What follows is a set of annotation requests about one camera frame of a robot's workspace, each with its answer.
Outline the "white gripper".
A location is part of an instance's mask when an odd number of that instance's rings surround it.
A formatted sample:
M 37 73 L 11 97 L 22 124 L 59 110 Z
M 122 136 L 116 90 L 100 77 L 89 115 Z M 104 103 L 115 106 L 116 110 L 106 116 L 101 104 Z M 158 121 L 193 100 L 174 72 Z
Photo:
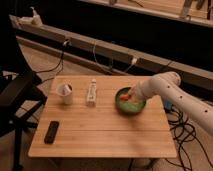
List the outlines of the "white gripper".
M 146 90 L 147 87 L 144 83 L 137 83 L 135 86 L 130 88 L 128 94 L 133 102 L 146 101 L 149 98 Z

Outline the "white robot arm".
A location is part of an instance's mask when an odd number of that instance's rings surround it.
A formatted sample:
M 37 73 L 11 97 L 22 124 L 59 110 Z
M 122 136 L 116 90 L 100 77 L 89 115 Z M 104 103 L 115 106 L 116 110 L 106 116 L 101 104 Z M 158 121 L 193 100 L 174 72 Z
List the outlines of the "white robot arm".
M 213 107 L 179 88 L 181 77 L 176 72 L 155 74 L 137 82 L 128 92 L 133 101 L 146 101 L 155 95 L 175 105 L 213 137 Z

